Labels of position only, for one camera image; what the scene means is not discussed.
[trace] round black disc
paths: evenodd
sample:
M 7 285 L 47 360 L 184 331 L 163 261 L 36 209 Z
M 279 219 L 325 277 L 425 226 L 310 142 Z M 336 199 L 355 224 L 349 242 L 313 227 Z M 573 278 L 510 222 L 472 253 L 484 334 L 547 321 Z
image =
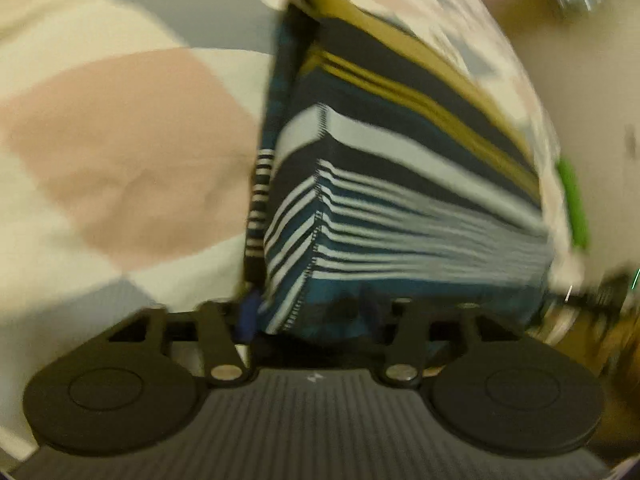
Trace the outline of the round black disc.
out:
M 107 346 L 57 361 L 24 393 L 39 440 L 76 454 L 149 446 L 188 420 L 198 400 L 191 374 L 161 354 Z
M 548 456 L 583 445 L 600 421 L 595 377 L 536 341 L 481 344 L 444 368 L 431 402 L 446 424 L 476 445 Z

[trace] beige wall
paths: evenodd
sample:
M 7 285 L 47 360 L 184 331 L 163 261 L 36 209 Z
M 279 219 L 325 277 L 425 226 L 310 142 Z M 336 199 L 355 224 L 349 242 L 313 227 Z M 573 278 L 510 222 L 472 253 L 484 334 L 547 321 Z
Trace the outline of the beige wall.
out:
M 640 265 L 640 0 L 609 0 L 573 22 L 552 0 L 521 0 L 498 20 L 575 165 L 590 221 L 588 278 Z M 626 148 L 635 128 L 638 160 Z

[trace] metal screw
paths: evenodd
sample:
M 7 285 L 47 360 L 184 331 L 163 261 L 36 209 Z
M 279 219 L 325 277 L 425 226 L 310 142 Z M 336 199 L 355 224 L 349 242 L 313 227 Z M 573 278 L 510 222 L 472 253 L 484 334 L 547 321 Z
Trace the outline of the metal screw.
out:
M 236 365 L 218 365 L 211 369 L 211 377 L 219 381 L 235 381 L 242 375 L 242 370 Z
M 411 365 L 392 365 L 386 369 L 386 376 L 394 381 L 406 383 L 418 376 L 418 370 Z

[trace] striped fabric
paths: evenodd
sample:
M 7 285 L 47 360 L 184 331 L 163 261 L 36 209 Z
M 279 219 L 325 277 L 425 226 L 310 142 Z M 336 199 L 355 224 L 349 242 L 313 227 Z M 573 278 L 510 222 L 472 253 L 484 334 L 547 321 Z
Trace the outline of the striped fabric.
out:
M 349 0 L 290 2 L 245 248 L 268 333 L 361 335 L 339 300 L 364 291 L 524 322 L 551 257 L 532 155 L 487 95 Z

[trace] green light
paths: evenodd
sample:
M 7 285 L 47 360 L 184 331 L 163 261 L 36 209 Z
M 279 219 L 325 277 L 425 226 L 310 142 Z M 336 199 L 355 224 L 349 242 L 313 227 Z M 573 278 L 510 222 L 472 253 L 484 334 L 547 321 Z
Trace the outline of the green light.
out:
M 631 285 L 631 290 L 636 288 L 636 284 L 638 283 L 638 277 L 640 276 L 640 269 L 636 270 L 636 276 L 634 278 L 634 284 Z

